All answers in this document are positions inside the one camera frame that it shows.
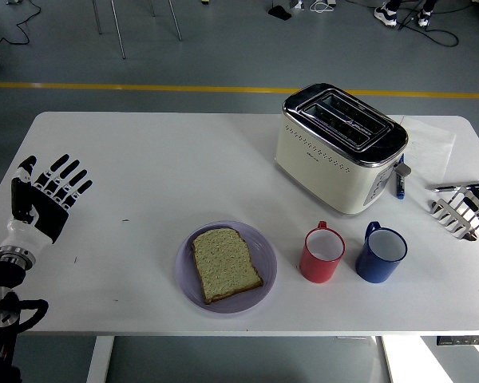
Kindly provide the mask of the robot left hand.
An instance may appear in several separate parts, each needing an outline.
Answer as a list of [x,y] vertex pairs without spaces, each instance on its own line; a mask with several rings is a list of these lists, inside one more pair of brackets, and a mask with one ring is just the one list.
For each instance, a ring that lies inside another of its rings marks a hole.
[[11,180],[11,217],[2,247],[23,248],[32,254],[57,241],[69,209],[93,184],[79,160],[68,154],[33,177],[35,156],[23,160]]

